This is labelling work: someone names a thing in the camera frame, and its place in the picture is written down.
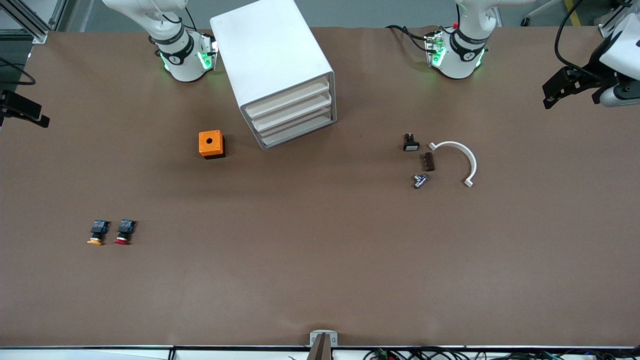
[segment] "white curved plastic part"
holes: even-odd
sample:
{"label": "white curved plastic part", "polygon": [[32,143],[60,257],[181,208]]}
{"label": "white curved plastic part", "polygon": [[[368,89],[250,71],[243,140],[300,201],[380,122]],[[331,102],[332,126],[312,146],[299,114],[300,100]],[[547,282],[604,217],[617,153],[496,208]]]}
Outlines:
{"label": "white curved plastic part", "polygon": [[467,157],[469,158],[469,163],[471,163],[471,173],[465,179],[465,185],[467,185],[468,187],[473,186],[473,182],[471,181],[471,178],[476,174],[476,170],[478,169],[478,163],[476,161],[476,156],[474,155],[474,153],[471,152],[471,150],[469,150],[468,147],[464,146],[459,142],[441,142],[438,145],[434,143],[429,144],[429,147],[431,148],[431,150],[434,150],[434,151],[443,146],[455,147],[456,149],[460,150],[461,152],[464,152],[465,155],[467,155]]}

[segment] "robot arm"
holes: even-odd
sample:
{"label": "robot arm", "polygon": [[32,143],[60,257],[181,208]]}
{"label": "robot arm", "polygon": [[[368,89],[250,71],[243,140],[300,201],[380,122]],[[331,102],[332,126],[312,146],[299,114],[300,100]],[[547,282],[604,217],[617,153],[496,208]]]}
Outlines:
{"label": "robot arm", "polygon": [[545,108],[563,97],[597,88],[591,96],[606,107],[640,103],[640,17],[629,13],[593,51],[581,69],[565,66],[543,86]]}
{"label": "robot arm", "polygon": [[137,22],[160,50],[165,69],[179,81],[194,81],[213,69],[218,46],[211,36],[188,31],[174,12],[187,0],[102,0]]}
{"label": "robot arm", "polygon": [[435,53],[428,62],[442,74],[463,79],[480,66],[484,46],[496,27],[492,8],[499,5],[522,5],[534,0],[456,0],[460,10],[457,28],[447,28],[428,39],[427,48]]}

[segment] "workbench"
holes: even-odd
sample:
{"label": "workbench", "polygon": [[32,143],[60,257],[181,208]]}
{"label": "workbench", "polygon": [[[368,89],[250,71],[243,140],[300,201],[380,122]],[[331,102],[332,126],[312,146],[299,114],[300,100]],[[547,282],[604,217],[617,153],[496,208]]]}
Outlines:
{"label": "workbench", "polygon": [[[179,83],[146,33],[51,33],[19,88],[50,127],[0,132],[0,343],[637,345],[639,108],[545,110],[556,31],[496,29],[452,80],[397,31],[313,29],[338,123],[268,151],[224,54]],[[561,51],[583,64],[601,41],[566,28]],[[211,129],[224,159],[198,154]],[[449,140],[474,186],[444,148],[414,190],[419,153]]]}

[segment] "orange push button box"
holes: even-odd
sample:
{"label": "orange push button box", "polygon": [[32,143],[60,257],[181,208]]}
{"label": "orange push button box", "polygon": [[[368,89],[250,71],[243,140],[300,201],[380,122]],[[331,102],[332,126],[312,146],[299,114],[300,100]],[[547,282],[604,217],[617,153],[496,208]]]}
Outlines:
{"label": "orange push button box", "polygon": [[198,135],[198,147],[200,155],[207,160],[224,158],[227,155],[225,137],[220,130],[202,131]]}

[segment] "white bracket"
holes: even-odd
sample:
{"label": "white bracket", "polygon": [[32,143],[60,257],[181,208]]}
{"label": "white bracket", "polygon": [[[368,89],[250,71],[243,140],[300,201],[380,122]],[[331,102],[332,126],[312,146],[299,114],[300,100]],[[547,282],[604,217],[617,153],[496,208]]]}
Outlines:
{"label": "white bracket", "polygon": [[476,174],[476,170],[478,168],[478,164],[476,161],[476,157],[474,156],[474,153],[471,152],[471,150],[469,150],[468,147],[462,145],[459,142],[441,142],[438,145],[434,143],[429,144],[429,147],[431,148],[431,150],[434,150],[434,151],[442,146],[455,147],[456,149],[460,150],[461,152],[464,152],[465,155],[467,155],[467,157],[469,158],[469,162],[471,163],[471,173],[465,179],[465,185],[467,185],[468,187],[473,186],[473,182],[471,181],[471,178]]}
{"label": "white bracket", "polygon": [[322,333],[325,332],[326,336],[329,337],[329,344],[331,347],[336,347],[338,346],[338,332],[337,331],[333,331],[333,330],[314,330],[309,334],[309,346],[313,347],[314,346],[314,341],[316,340],[317,336],[322,335]]}

